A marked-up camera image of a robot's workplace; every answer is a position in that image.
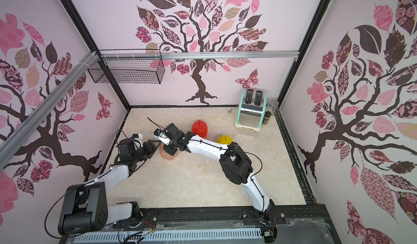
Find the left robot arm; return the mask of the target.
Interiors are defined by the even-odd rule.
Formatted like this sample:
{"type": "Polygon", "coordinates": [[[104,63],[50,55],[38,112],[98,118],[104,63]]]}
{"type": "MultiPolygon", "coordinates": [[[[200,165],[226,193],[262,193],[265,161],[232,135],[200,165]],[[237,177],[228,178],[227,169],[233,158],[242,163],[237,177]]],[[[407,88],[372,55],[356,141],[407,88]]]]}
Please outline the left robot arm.
{"type": "Polygon", "coordinates": [[[113,223],[140,224],[143,214],[136,201],[108,205],[107,194],[123,182],[158,150],[155,140],[123,139],[117,145],[118,154],[106,173],[95,179],[67,188],[58,223],[62,236],[98,232],[113,223]]]}

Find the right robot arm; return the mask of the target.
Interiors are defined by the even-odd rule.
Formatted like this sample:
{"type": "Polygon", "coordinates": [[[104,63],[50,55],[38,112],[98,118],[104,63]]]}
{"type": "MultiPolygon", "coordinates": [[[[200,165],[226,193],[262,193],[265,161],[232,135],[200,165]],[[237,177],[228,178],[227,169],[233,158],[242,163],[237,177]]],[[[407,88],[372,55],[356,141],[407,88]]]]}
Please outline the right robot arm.
{"type": "Polygon", "coordinates": [[[249,158],[250,153],[239,144],[219,144],[206,140],[195,133],[184,133],[176,125],[156,129],[154,136],[164,143],[164,151],[173,156],[178,151],[200,154],[218,161],[224,175],[233,184],[240,185],[249,196],[255,210],[264,224],[273,218],[275,204],[258,183],[249,158]]]}

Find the red piggy bank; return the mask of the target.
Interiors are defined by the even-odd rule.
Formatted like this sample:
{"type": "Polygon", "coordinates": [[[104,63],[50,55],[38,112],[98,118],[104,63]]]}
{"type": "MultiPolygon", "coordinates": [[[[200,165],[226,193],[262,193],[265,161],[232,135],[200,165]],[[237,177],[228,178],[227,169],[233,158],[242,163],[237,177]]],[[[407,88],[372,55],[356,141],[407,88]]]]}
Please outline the red piggy bank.
{"type": "Polygon", "coordinates": [[[198,120],[192,125],[192,133],[200,136],[201,138],[206,138],[208,134],[208,126],[202,121],[198,120]]]}

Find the peach piggy bank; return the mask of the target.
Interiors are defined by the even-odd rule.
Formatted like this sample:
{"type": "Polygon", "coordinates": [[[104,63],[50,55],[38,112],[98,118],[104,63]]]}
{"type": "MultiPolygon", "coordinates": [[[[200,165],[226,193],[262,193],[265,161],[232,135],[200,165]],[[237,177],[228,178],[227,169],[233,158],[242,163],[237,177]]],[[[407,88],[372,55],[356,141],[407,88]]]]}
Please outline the peach piggy bank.
{"type": "Polygon", "coordinates": [[[173,156],[168,154],[165,150],[164,150],[164,146],[165,144],[161,144],[161,146],[159,147],[160,150],[160,155],[162,158],[166,159],[166,160],[173,160],[174,158],[177,157],[178,152],[176,152],[173,156]]]}

